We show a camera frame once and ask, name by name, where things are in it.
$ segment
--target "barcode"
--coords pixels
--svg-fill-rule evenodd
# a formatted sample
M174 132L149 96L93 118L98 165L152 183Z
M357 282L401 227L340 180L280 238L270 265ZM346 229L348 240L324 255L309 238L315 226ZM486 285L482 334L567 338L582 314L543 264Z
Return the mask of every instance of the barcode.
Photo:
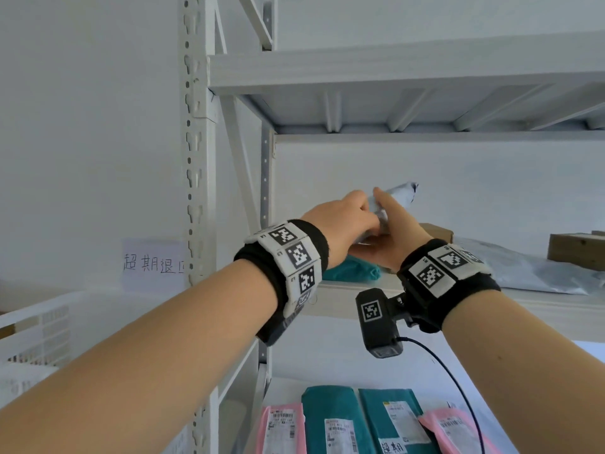
M464 422L462 422L460 419L446 419L439 421L439 425L442 427L455 427L464 425Z
M355 441L355 432L350 432L351 434L351 446L353 447L353 452L357 452L357 442Z

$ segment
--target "white plastic crate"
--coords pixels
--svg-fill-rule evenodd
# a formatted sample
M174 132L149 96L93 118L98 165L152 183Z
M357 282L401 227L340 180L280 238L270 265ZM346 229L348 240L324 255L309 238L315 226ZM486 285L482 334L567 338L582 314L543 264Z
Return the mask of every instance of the white plastic crate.
M74 292L0 316L0 407L70 360L161 304L166 297L123 292ZM192 454L185 426L163 454Z

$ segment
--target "teal cloth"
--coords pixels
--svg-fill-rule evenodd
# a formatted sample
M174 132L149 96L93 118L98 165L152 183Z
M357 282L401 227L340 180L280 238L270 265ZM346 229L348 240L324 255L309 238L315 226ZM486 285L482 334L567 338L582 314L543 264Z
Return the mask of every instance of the teal cloth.
M372 282L380 279L381 275L380 267L348 255L340 265L325 271L322 279L337 282Z
M376 449L382 452L379 438L397 438L399 434L391 422L389 413L384 407L385 401L405 401L410 405L410 409L416 416L422 415L422 409L410 389L359 389L359 399L364 407L366 419L372 433L372 440ZM431 443L408 444L406 449L409 454L437 454L440 452L437 447L435 436L429 430L425 430Z
M359 454L376 454L364 414L351 387L309 387L301 397L308 454L326 454L326 419L353 421Z

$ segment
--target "grey plastic bag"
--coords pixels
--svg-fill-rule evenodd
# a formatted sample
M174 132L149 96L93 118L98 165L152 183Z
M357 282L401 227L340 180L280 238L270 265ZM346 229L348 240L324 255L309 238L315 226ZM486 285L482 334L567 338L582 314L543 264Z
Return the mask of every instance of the grey plastic bag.
M525 255L479 240L454 237L454 242L490 266L495 281L503 288L570 295L594 295L600 292L605 297L605 290L602 289L605 272Z

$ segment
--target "forearm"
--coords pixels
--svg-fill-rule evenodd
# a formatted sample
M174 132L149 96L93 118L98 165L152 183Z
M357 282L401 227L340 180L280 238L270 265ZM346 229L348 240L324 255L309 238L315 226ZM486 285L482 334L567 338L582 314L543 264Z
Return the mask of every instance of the forearm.
M599 360L495 291L455 307L443 334L520 452L602 449Z
M276 307L264 274L246 260L232 263L6 406L0 411L2 450L158 451Z

